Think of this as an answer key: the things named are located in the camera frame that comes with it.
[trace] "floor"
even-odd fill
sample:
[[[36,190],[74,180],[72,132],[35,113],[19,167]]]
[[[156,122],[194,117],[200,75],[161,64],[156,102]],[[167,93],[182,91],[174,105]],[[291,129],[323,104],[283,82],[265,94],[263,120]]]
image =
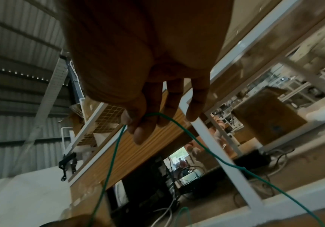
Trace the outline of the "floor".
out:
[[[306,142],[311,141],[323,135],[325,132],[325,125],[313,130],[312,132],[297,138],[288,144],[296,146],[303,146]],[[277,187],[284,191],[289,191],[294,188],[303,186],[305,184],[312,183],[314,181],[325,178],[325,144],[315,147],[308,152],[296,155],[288,160],[288,163],[284,169],[278,174],[272,176],[271,182]],[[198,200],[188,200],[184,197],[180,198],[181,206],[186,206],[189,208],[192,222],[197,223],[205,219],[211,218],[216,215],[226,213],[228,211],[236,209],[236,205],[233,202],[233,195],[236,193],[234,186],[228,181],[222,181],[213,193],[209,196],[198,199]],[[267,198],[268,195],[260,194],[262,198]],[[244,200],[241,196],[236,197],[237,205],[245,206]],[[304,222],[304,218],[295,218],[296,220],[301,220]],[[307,226],[313,226],[314,220],[311,219],[311,224]],[[158,226],[163,227],[166,221],[162,221]],[[280,223],[271,223],[265,225],[266,227],[284,227],[284,226],[294,226],[289,225],[289,221],[283,221]],[[182,215],[179,220],[178,226],[188,226],[186,215]]]

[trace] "black clamp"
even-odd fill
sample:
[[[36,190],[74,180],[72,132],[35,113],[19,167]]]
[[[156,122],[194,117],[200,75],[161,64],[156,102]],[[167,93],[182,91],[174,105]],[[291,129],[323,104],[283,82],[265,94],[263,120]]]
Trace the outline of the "black clamp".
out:
[[[67,164],[70,163],[70,161],[72,161],[71,168],[72,168],[72,173],[74,174],[77,170],[76,170],[76,166],[77,166],[77,154],[75,152],[72,152],[69,155],[63,155],[63,160],[61,160],[58,163],[59,169],[63,170],[63,177],[61,178],[61,181],[65,181],[66,180],[66,171],[68,170],[67,168]]]

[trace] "white wall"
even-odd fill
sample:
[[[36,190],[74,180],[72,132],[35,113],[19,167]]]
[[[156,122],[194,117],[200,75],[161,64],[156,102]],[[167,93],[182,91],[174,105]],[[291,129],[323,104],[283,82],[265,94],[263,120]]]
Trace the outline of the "white wall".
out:
[[[0,180],[0,227],[38,227],[71,203],[62,170],[52,167]]]

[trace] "warehouse ceiling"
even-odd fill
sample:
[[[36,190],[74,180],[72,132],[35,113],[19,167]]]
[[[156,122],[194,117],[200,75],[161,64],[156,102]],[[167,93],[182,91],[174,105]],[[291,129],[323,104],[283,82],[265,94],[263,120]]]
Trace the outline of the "warehouse ceiling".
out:
[[[64,37],[53,0],[0,0],[0,69],[49,80]]]

